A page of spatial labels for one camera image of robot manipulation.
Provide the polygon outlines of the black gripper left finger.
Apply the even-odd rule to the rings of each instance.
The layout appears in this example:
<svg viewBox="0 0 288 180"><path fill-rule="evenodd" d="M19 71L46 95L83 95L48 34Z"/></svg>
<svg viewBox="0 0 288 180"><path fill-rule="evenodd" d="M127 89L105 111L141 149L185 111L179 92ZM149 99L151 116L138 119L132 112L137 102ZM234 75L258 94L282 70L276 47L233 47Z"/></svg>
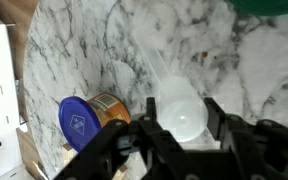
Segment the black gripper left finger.
<svg viewBox="0 0 288 180"><path fill-rule="evenodd" d="M154 97L146 99L146 114L153 120L157 119L156 103Z"/></svg>

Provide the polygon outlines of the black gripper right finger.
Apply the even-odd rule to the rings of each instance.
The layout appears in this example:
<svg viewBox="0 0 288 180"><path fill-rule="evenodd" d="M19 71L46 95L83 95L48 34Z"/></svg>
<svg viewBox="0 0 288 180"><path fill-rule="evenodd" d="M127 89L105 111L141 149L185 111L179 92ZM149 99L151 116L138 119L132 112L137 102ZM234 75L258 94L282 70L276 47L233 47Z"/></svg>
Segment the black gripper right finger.
<svg viewBox="0 0 288 180"><path fill-rule="evenodd" d="M206 97L204 103L208 111L207 128L215 140L223 140L225 135L226 113L211 97Z"/></svg>

